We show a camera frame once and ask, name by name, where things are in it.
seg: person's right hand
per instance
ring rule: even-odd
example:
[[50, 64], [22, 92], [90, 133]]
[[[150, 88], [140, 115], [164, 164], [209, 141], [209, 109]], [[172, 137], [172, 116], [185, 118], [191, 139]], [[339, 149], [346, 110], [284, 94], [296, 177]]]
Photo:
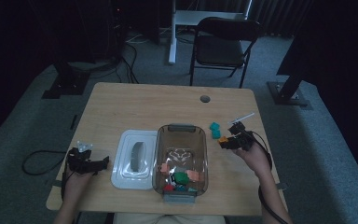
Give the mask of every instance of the person's right hand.
[[249, 151], [241, 148], [233, 149], [232, 151], [246, 162], [249, 168], [255, 172], [256, 176], [261, 177], [270, 173], [269, 160], [266, 157], [266, 152], [257, 143], [253, 143]]

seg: wooden table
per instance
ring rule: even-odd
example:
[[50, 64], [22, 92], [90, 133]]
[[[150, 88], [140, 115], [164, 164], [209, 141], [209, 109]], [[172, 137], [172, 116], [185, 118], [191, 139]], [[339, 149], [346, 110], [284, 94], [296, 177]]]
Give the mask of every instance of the wooden table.
[[[200, 100], [210, 97], [209, 103]], [[259, 216], [255, 174], [230, 150], [212, 139], [209, 126], [220, 124], [222, 135], [230, 136], [228, 121], [255, 112], [242, 123], [259, 133], [266, 143], [263, 123], [252, 91], [245, 89], [98, 83], [86, 105], [71, 146], [78, 140], [92, 143], [91, 158], [110, 157], [108, 169], [94, 176], [79, 205], [81, 211], [137, 212], [160, 214]], [[164, 203], [154, 190], [117, 189], [111, 183], [120, 136], [126, 130], [158, 130], [170, 123], [191, 123], [206, 132], [209, 187], [194, 204]], [[61, 180], [63, 166], [57, 175]], [[272, 169], [279, 182], [275, 166]], [[53, 187], [47, 208], [58, 210], [60, 188]]]

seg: black chair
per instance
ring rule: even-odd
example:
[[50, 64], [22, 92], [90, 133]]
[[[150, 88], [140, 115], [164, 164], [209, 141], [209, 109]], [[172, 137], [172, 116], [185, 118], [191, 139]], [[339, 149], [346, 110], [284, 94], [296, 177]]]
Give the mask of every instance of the black chair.
[[[238, 68], [243, 67], [240, 83], [240, 88], [242, 88], [251, 56], [251, 48], [259, 34], [260, 24], [257, 21], [216, 17], [201, 20], [196, 27], [194, 37], [190, 65], [190, 86], [193, 85], [195, 68], [232, 70], [229, 75], [229, 77], [232, 77]], [[242, 49], [241, 41], [249, 43], [246, 50]]]

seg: toy piece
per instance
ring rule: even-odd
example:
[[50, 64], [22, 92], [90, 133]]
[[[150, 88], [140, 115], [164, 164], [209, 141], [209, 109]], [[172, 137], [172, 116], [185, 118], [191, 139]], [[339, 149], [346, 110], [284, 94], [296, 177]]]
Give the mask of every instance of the toy piece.
[[188, 178], [189, 178], [191, 181], [200, 181], [200, 174], [199, 174], [199, 172], [187, 170], [186, 173], [187, 173]]
[[211, 126], [209, 126], [209, 129], [211, 129], [212, 131], [219, 130], [219, 128], [220, 128], [220, 125], [218, 123], [215, 123], [215, 122], [213, 122], [211, 124]]
[[190, 191], [190, 192], [197, 192], [196, 189], [192, 189], [192, 188], [188, 188], [188, 191]]
[[212, 131], [212, 139], [218, 139], [221, 136], [219, 130], [213, 130]]
[[162, 163], [159, 171], [164, 175], [170, 174], [170, 166], [167, 163]]
[[175, 190], [176, 191], [187, 191], [185, 185], [178, 185], [178, 186], [176, 186]]
[[178, 185], [186, 185], [190, 180], [186, 173], [178, 172], [173, 174], [174, 182]]
[[220, 125], [216, 122], [213, 122], [211, 126], [209, 126], [209, 129], [212, 131], [212, 139], [218, 139], [221, 136], [219, 128]]
[[174, 186], [173, 186], [173, 185], [166, 185], [166, 186], [163, 188], [163, 190], [165, 190], [165, 191], [173, 191], [173, 189], [174, 189]]

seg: black curtain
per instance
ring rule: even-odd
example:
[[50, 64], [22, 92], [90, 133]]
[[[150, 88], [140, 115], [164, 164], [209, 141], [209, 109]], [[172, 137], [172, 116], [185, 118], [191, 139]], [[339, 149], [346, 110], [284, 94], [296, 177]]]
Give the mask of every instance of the black curtain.
[[296, 35], [313, 0], [253, 0], [249, 20], [260, 22], [262, 35]]
[[315, 0], [278, 74], [318, 88], [358, 163], [358, 2]]

